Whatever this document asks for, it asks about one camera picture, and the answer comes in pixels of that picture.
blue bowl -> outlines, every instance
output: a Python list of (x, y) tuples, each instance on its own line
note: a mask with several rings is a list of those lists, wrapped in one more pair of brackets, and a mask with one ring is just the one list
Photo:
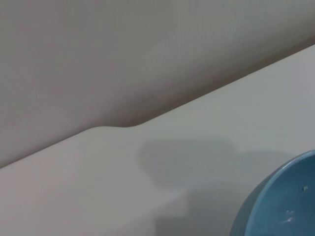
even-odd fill
[(252, 191), (230, 236), (315, 236), (315, 150), (287, 162)]

